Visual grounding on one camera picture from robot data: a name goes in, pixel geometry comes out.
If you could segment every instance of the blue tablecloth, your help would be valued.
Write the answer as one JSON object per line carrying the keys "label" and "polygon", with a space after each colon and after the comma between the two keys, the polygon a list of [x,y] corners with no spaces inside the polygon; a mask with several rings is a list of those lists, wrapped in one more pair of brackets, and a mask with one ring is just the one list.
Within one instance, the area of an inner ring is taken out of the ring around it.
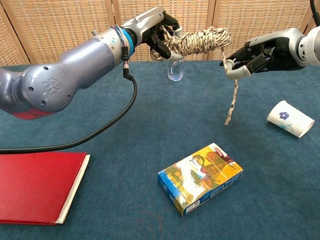
{"label": "blue tablecloth", "polygon": [[[168,79],[165,62],[132,62],[130,73],[138,84],[130,111],[66,150],[91,158],[64,224],[3,224],[1,240],[320,238],[320,67],[241,79],[227,127],[234,83],[218,61],[186,61],[179,82]],[[77,140],[114,118],[132,92],[118,66],[55,115],[21,120],[0,112],[0,147]],[[281,100],[315,120],[302,138],[266,121]],[[181,217],[157,173],[211,143],[243,167],[243,176]]]}

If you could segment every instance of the white paper cup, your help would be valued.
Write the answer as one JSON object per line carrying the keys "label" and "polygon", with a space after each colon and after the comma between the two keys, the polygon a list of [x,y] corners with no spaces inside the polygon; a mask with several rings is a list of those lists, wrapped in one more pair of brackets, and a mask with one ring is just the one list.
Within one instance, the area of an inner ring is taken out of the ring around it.
{"label": "white paper cup", "polygon": [[298,138],[306,134],[315,123],[315,120],[294,108],[285,100],[275,105],[266,120]]}

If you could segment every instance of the rope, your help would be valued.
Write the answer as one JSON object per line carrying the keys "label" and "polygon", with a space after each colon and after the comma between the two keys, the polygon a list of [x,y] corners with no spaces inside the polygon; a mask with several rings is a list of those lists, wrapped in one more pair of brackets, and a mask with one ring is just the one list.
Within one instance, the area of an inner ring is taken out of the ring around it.
{"label": "rope", "polygon": [[[207,53],[214,51],[216,48],[221,48],[222,62],[224,70],[227,72],[225,47],[231,44],[231,36],[226,28],[214,28],[209,27],[206,30],[202,30],[196,33],[187,32],[182,37],[171,36],[164,26],[161,26],[164,32],[163,43],[174,53],[187,56],[191,54]],[[150,51],[152,60],[165,61],[166,59],[160,56],[154,49]],[[232,112],[235,109],[236,97],[238,92],[238,80],[234,80],[234,90],[231,101],[230,109],[227,113],[227,118],[224,122],[224,126],[227,126],[231,121]]]}

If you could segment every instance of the red folder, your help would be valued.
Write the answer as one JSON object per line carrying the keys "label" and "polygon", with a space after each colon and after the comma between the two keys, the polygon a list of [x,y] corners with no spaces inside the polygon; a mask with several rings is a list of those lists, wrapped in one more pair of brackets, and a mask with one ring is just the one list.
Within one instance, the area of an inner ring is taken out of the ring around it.
{"label": "red folder", "polygon": [[89,158],[84,152],[0,154],[0,223],[62,224]]}

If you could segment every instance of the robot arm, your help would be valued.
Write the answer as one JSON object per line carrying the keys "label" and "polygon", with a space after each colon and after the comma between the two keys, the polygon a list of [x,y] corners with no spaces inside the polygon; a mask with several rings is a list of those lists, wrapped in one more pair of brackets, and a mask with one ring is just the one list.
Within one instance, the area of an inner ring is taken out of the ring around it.
{"label": "robot arm", "polygon": [[177,20],[155,7],[121,27],[93,31],[92,38],[64,52],[56,63],[33,65],[23,72],[0,68],[0,109],[28,120],[59,112],[78,89],[88,88],[120,63],[128,70],[129,57],[140,44],[166,59],[181,59],[161,41],[161,25],[171,26],[172,34],[181,33]]}
{"label": "robot arm", "polygon": [[320,65],[320,27],[304,36],[297,28],[254,37],[226,60],[230,79],[253,73],[297,71]]}

